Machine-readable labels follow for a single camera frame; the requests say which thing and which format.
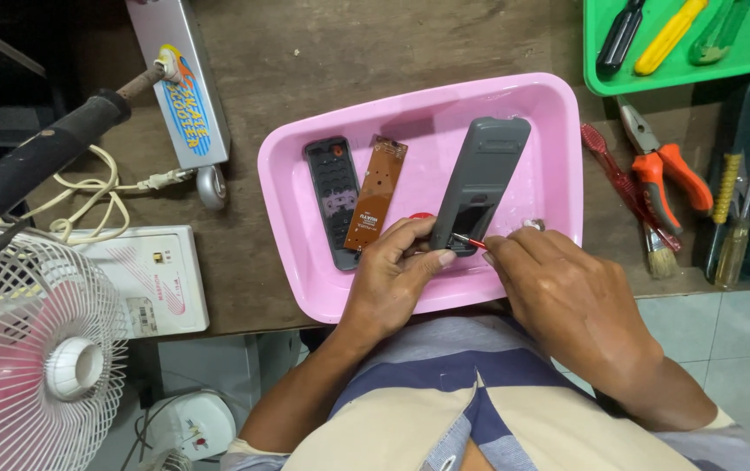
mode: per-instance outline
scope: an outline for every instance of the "white cable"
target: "white cable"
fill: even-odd
[[[74,184],[65,180],[63,177],[61,177],[61,175],[55,174],[53,175],[55,181],[64,185],[65,187],[67,187],[67,189],[60,195],[50,199],[48,202],[44,203],[36,209],[29,211],[23,216],[24,218],[28,218],[30,216],[36,215],[37,213],[45,211],[46,209],[52,208],[80,189],[95,190],[93,196],[91,196],[90,199],[87,200],[87,203],[85,203],[84,206],[76,211],[74,215],[70,216],[68,219],[56,219],[52,222],[52,224],[49,225],[50,231],[60,232],[61,234],[56,236],[58,236],[59,239],[71,246],[108,241],[115,237],[121,236],[122,233],[128,229],[128,227],[130,226],[130,215],[128,214],[128,209],[125,208],[125,203],[123,203],[122,199],[119,198],[119,195],[116,192],[117,190],[160,189],[167,185],[186,181],[195,174],[195,170],[177,169],[171,170],[171,172],[168,172],[167,174],[154,174],[150,176],[148,180],[143,180],[136,185],[120,185],[119,169],[116,166],[116,161],[114,160],[114,158],[105,149],[98,146],[90,146],[89,150],[93,154],[99,156],[99,158],[102,159],[102,162],[107,164],[107,166],[110,168],[110,176],[108,177],[108,180],[105,182],[99,180],[98,178],[87,178]],[[81,216],[83,216],[90,208],[92,208],[93,205],[98,203],[99,200],[103,196],[105,196],[105,194],[110,196],[110,202],[108,203],[108,209],[105,212],[105,217],[102,218],[96,229],[93,230],[93,232],[87,234],[85,237],[70,239],[69,236],[73,231],[74,222],[77,221]],[[107,224],[108,218],[110,217],[110,211],[114,209],[114,206],[119,209],[120,213],[122,213],[124,222],[120,229],[114,230],[113,232],[102,236],[100,235],[100,233],[105,228],[105,224]]]

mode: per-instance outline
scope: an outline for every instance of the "fingernail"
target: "fingernail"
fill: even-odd
[[[456,252],[454,251],[447,251],[439,256],[439,263],[442,265],[442,268],[450,265],[454,260],[456,260]]]

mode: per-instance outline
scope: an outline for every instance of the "man's right hand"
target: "man's right hand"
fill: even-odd
[[[485,245],[515,318],[546,354],[651,429],[704,427],[715,418],[714,403],[649,333],[622,267],[555,230],[527,227]]]

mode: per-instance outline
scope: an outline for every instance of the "brush bristles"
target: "brush bristles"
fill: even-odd
[[[651,269],[651,276],[655,280],[673,276],[674,273],[677,273],[675,252],[672,252],[672,249],[668,247],[648,252],[648,267]]]

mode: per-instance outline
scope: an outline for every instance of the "yellow screwdriver handle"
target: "yellow screwdriver handle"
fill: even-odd
[[[663,59],[669,55],[683,35],[686,34],[686,31],[689,30],[689,27],[692,26],[695,17],[708,4],[709,0],[686,0],[680,11],[663,26],[657,37],[645,48],[645,52],[642,53],[640,59],[637,59],[636,64],[634,64],[634,72],[637,75],[654,73],[657,67],[660,67]]]
[[[726,239],[721,246],[718,269],[715,273],[715,286],[730,291],[738,284],[747,241],[750,239],[750,219],[733,218]]]
[[[721,187],[718,189],[718,197],[715,198],[715,206],[712,209],[712,221],[715,224],[726,222],[726,213],[729,212],[730,202],[733,201],[733,191],[736,189],[736,178],[738,177],[738,166],[741,164],[741,159],[741,154],[724,155]]]

